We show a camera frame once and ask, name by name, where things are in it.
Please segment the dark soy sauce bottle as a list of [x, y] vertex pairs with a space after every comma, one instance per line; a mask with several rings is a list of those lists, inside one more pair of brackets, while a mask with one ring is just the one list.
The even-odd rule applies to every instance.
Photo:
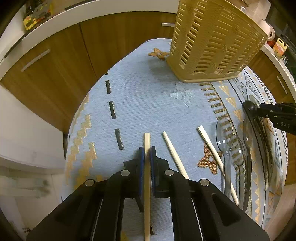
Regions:
[[26, 30], [29, 30], [32, 27], [34, 27], [34, 25], [36, 25], [44, 18], [43, 13], [41, 12], [42, 8], [42, 5], [39, 5], [37, 7], [26, 7], [26, 13], [23, 18], [23, 25]]

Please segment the wooden chopstick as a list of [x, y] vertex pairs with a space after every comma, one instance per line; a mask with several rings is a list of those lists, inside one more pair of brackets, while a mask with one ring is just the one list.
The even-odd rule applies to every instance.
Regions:
[[177, 168], [179, 170], [179, 172], [186, 178], [189, 179], [189, 176], [185, 170], [185, 167], [180, 159], [180, 157], [178, 156], [178, 153], [176, 151], [176, 149], [174, 148], [172, 142], [170, 141], [168, 135], [166, 134], [166, 132], [163, 132], [163, 137], [165, 139], [166, 145], [168, 146], [168, 149], [173, 157], [173, 160], [175, 161], [175, 164], [177, 165]]
[[[223, 173], [224, 177], [225, 177], [225, 170], [224, 170], [224, 164], [222, 163], [222, 160], [220, 158], [220, 156], [218, 155], [218, 152], [216, 151], [215, 147], [213, 146], [208, 134], [206, 133], [205, 129], [203, 126], [199, 126], [198, 127], [198, 131], [199, 133], [201, 134], [202, 138], [204, 139], [204, 141], [206, 142], [206, 144], [208, 145], [209, 149], [211, 150], [221, 172]], [[233, 200], [234, 200], [234, 203], [236, 205], [239, 204], [238, 202], [238, 197], [237, 197], [237, 194], [236, 194], [236, 191], [233, 187], [233, 184], [232, 182], [230, 182], [230, 188], [231, 188], [231, 194], [232, 194], [232, 197], [233, 197]]]
[[150, 163], [151, 134], [144, 134], [144, 240], [150, 241], [151, 226], [151, 163]]

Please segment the yellow oil bottle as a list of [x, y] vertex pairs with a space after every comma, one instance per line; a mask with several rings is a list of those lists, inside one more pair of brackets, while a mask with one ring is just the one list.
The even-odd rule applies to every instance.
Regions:
[[287, 47], [288, 45], [285, 45], [284, 41], [281, 38], [278, 38], [273, 46], [274, 55], [280, 58], [287, 50]]

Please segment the white electric kettle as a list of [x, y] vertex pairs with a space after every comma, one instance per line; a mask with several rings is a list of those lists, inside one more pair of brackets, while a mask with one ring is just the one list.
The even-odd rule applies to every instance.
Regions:
[[267, 41], [272, 41], [275, 37], [274, 28], [263, 19], [259, 21], [259, 26], [267, 34]]

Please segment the tan plastic utensil basket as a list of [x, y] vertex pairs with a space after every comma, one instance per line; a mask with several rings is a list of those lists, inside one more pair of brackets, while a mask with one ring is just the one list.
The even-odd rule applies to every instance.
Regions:
[[252, 18], [228, 1], [180, 1], [166, 62], [184, 83], [232, 79], [267, 38]]

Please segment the wooden base cabinets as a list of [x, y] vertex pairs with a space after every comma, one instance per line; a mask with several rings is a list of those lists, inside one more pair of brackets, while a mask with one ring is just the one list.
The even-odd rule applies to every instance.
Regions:
[[172, 13], [134, 11], [100, 16], [61, 30], [23, 56], [2, 85], [22, 104], [69, 136], [92, 87], [115, 64], [152, 39], [171, 39], [161, 26]]

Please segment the light blue patterned tablecloth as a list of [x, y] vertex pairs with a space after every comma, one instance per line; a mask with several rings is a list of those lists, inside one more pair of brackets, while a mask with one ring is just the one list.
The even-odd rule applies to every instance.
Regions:
[[[122, 170], [124, 161], [137, 157], [144, 133], [151, 134], [157, 155], [178, 171], [162, 135], [166, 132], [189, 178], [207, 178], [224, 191], [224, 177], [198, 127], [204, 127], [218, 150], [217, 121], [229, 120], [227, 135], [234, 134], [244, 144], [243, 101], [275, 104], [277, 100], [248, 67], [231, 80], [180, 82], [165, 61], [149, 56], [154, 48], [169, 51], [170, 45], [170, 39], [146, 41], [108, 70], [89, 91], [69, 130], [62, 200], [87, 179], [106, 180]], [[288, 154], [285, 132], [274, 128], [268, 119], [263, 120], [272, 153], [272, 177], [266, 189], [261, 159], [264, 151], [252, 138], [251, 205], [246, 213], [265, 229], [280, 200]], [[170, 200], [153, 197], [151, 205], [156, 233], [151, 240], [174, 240]]]

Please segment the black spoon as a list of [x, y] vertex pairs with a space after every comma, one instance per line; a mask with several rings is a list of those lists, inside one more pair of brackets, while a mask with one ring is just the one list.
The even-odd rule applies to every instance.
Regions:
[[271, 182], [273, 164], [271, 163], [271, 148], [268, 143], [268, 137], [262, 120], [264, 117], [266, 117], [266, 115], [263, 114], [263, 110], [261, 110], [261, 108], [257, 107], [256, 104], [254, 104], [250, 100], [244, 101], [242, 105], [243, 109], [246, 112], [248, 120], [253, 128], [257, 144], [260, 150], [264, 172], [264, 185], [265, 190], [267, 190]]

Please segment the clear plastic spoon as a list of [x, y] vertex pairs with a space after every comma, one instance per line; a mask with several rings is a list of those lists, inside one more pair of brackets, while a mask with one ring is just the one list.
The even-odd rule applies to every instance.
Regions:
[[252, 135], [249, 133], [249, 120], [246, 118], [243, 121], [243, 141], [246, 147], [246, 185], [245, 185], [245, 196], [243, 203], [243, 211], [247, 210], [250, 189], [251, 189], [251, 175], [252, 175], [252, 160], [251, 160], [251, 145], [252, 145]]
[[232, 146], [230, 149], [230, 161], [235, 167], [238, 167], [238, 172], [239, 172], [238, 204], [239, 204], [239, 208], [243, 209], [244, 194], [245, 194], [245, 174], [244, 174], [245, 150], [244, 150], [242, 141], [237, 135], [234, 135], [232, 139]]
[[216, 124], [216, 142], [224, 156], [224, 194], [231, 198], [231, 165], [230, 165], [230, 139], [227, 138], [227, 128], [230, 127], [227, 118], [220, 118]]

